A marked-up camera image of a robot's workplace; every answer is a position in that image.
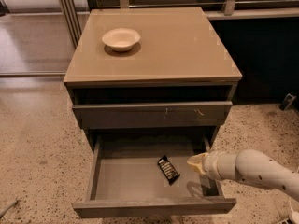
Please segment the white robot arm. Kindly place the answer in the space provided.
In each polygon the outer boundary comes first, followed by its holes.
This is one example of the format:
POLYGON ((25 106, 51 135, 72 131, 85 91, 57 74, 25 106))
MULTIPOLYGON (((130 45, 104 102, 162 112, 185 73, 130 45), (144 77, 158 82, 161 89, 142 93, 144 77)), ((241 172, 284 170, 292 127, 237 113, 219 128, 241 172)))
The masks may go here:
POLYGON ((187 163, 200 176, 218 181, 233 180, 253 187, 278 189, 299 201, 299 174, 260 151, 245 149, 229 154, 216 150, 191 156, 187 163))

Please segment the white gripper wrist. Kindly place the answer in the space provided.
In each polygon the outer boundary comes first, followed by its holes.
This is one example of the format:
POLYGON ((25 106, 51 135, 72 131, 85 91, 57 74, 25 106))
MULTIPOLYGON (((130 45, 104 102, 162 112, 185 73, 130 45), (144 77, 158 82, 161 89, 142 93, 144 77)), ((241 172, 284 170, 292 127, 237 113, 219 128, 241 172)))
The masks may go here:
POLYGON ((213 180, 234 180, 238 178, 235 168, 235 154, 224 151, 212 151, 191 156, 187 160, 189 167, 199 175, 207 175, 213 180))

